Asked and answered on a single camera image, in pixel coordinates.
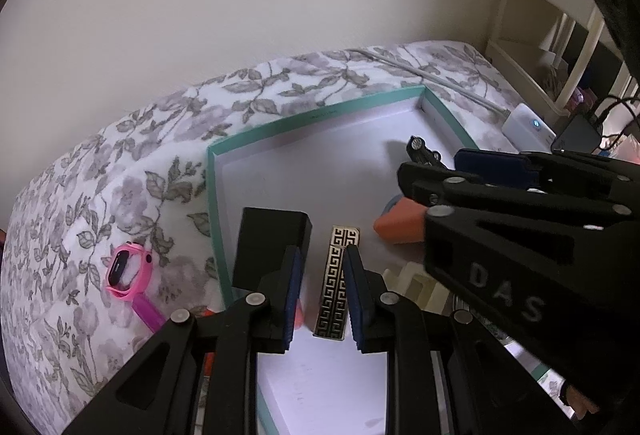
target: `greek key pattern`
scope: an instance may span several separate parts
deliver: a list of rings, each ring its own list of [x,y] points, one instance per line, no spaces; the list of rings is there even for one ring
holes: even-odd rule
[[[334,225],[324,267],[320,311],[314,330],[314,335],[319,338],[344,339],[347,294],[342,274],[342,252],[348,245],[358,245],[359,241],[360,232],[355,227]]]

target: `pink smartwatch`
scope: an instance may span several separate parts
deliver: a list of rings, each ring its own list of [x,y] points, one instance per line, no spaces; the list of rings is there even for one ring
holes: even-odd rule
[[[131,301],[136,314],[156,333],[164,325],[166,318],[145,296],[152,270],[151,252],[137,243],[127,241],[116,249],[111,258],[106,288],[115,298]]]

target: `floral bedsheet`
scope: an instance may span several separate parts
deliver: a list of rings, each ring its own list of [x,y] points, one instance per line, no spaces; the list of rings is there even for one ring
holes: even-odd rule
[[[473,47],[371,47],[513,109],[520,97]],[[57,435],[150,333],[105,292],[115,246],[158,256],[146,294],[169,316],[222,308],[209,239],[206,148],[248,127],[364,95],[421,84],[357,52],[277,59],[133,111],[62,156],[15,200],[0,274],[0,325],[18,403]],[[494,113],[430,84],[481,148],[514,151]]]

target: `wall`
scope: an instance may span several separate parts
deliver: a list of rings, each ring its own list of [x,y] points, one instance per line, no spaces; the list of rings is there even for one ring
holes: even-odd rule
[[[497,0],[8,0],[0,13],[0,227],[74,144],[184,84],[315,49],[484,49]]]

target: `purple strap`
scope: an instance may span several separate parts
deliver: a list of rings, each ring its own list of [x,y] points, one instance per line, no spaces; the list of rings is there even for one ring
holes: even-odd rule
[[[166,318],[144,294],[136,294],[133,298],[133,310],[154,334],[162,328]]]

